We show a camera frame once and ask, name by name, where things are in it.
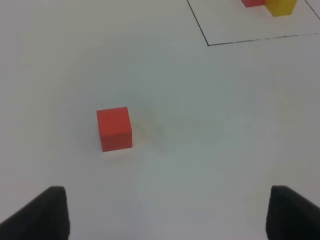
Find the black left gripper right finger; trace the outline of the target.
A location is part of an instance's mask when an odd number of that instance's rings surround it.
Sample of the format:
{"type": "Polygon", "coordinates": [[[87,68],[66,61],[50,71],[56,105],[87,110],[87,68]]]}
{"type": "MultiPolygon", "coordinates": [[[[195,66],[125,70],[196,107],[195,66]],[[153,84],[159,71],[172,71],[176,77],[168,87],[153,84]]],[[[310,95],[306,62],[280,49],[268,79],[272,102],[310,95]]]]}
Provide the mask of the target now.
{"type": "Polygon", "coordinates": [[[273,185],[265,231],[269,240],[318,240],[320,208],[287,186],[273,185]]]}

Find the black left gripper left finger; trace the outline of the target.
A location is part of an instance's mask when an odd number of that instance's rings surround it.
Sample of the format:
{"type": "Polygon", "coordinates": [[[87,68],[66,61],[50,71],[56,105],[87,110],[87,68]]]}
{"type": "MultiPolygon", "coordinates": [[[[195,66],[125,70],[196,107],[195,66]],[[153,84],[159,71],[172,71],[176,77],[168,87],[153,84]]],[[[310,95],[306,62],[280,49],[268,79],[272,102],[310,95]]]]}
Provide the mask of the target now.
{"type": "Polygon", "coordinates": [[[67,240],[70,218],[66,189],[51,186],[0,224],[2,240],[67,240]]]}

